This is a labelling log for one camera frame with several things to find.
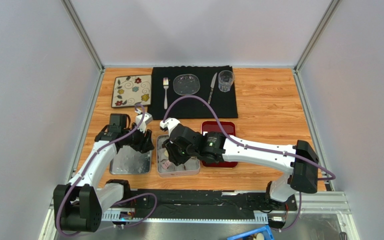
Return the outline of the silver chocolate tin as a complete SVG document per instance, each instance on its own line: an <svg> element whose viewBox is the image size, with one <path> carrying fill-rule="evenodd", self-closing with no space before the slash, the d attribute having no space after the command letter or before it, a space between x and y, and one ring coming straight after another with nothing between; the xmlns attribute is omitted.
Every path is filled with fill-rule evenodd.
<svg viewBox="0 0 384 240"><path fill-rule="evenodd" d="M190 158L186 163L180 165L171 163L171 166L168 169L162 168L161 161L169 160L169 157L165 157L164 155L166 149L163 147L163 142L167 139L168 135L160 135L156 138L156 165L159 176L163 178L170 178L198 174L201 170L201 164L196 158Z"/></svg>

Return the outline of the pink metal tongs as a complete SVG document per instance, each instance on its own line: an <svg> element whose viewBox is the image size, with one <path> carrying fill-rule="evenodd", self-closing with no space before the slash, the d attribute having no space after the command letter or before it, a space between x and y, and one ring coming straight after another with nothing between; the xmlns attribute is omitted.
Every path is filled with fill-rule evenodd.
<svg viewBox="0 0 384 240"><path fill-rule="evenodd" d="M161 161L161 167L165 170L167 170L171 166L171 162L167 159L164 159Z"/></svg>

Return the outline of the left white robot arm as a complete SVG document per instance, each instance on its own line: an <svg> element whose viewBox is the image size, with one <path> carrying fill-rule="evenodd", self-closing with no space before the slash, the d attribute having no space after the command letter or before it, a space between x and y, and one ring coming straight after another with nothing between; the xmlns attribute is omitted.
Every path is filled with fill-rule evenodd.
<svg viewBox="0 0 384 240"><path fill-rule="evenodd" d="M59 184L53 191L54 222L61 235L96 232L104 211L131 192L126 180L109 180L101 190L97 186L123 147L140 154L154 150L152 131L147 129L152 120L151 114L140 110L134 122L127 114L110 115L109 123L95 137L92 151L80 170L67 184Z"/></svg>

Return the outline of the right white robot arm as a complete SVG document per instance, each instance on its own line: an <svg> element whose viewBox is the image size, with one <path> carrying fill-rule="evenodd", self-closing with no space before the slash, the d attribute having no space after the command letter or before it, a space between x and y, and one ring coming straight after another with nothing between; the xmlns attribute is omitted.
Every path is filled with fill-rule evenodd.
<svg viewBox="0 0 384 240"><path fill-rule="evenodd" d="M283 174L266 188L266 198L284 203L298 192L315 194L318 191L319 160L310 144L298 140L295 145L273 145L244 140L223 132L205 134L193 131L174 118L160 122L160 129L168 132L163 146L169 161L184 164L196 158L207 164L243 162L270 167Z"/></svg>

